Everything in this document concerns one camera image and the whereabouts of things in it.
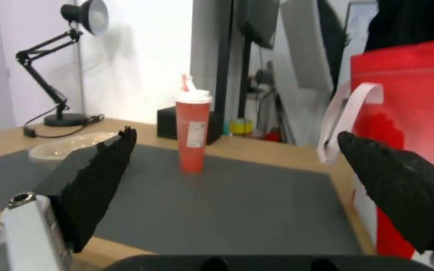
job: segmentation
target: lamp arm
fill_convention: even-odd
[[[36,71],[36,69],[34,69],[31,64],[34,60],[49,55],[50,53],[55,53],[63,48],[77,43],[81,35],[83,35],[81,31],[78,31],[76,29],[70,29],[59,36],[56,36],[36,46],[33,46],[32,48],[29,48],[27,50],[19,51],[16,54],[16,60],[31,75],[31,77],[33,77],[33,79],[41,86],[41,88],[43,88],[46,94],[48,94],[48,96],[50,96],[50,98],[59,105],[57,110],[59,114],[61,114],[63,110],[68,109],[68,107],[66,106],[66,98],[62,97],[62,95],[59,94],[59,92],[53,86],[48,84],[48,82],[43,79],[43,77]],[[41,48],[43,48],[44,46],[55,43],[56,41],[59,41],[62,38],[66,37],[71,38],[71,41],[68,41],[67,43],[63,43],[48,50],[41,50]]]

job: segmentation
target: gray mat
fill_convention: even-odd
[[[0,209],[48,170],[27,152],[0,157]],[[324,174],[206,158],[179,173],[177,153],[136,146],[95,236],[160,254],[361,254]]]

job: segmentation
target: wooden table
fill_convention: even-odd
[[[80,134],[99,131],[115,132],[121,130],[126,125],[134,127],[138,131],[138,144],[177,149],[175,140],[156,137],[157,132],[154,125],[135,122],[106,119],[101,123],[87,127]],[[48,135],[65,134],[72,130],[74,128],[50,128],[44,126],[37,128],[38,133]],[[29,149],[48,141],[50,139],[29,139],[24,137],[22,128],[1,131],[0,156],[22,149]],[[366,254],[375,254],[375,249],[369,239],[369,235],[358,218],[357,212],[351,202],[353,171],[342,156],[339,156],[333,165],[322,165],[319,163],[315,148],[289,146],[240,137],[222,137],[219,141],[212,144],[212,146],[207,146],[205,152],[209,155],[223,158],[234,158],[254,163],[329,174],[361,247],[363,247]],[[120,259],[139,254],[151,254],[151,252],[93,237],[83,252],[75,254],[74,257],[95,266],[105,267]]]

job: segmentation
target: lamp shade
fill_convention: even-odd
[[[68,22],[82,24],[93,35],[101,35],[108,29],[108,10],[102,0],[88,0],[81,6],[63,5],[61,15]]]

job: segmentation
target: label on cup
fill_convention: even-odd
[[[202,148],[205,144],[205,125],[207,122],[188,123],[188,148]]]

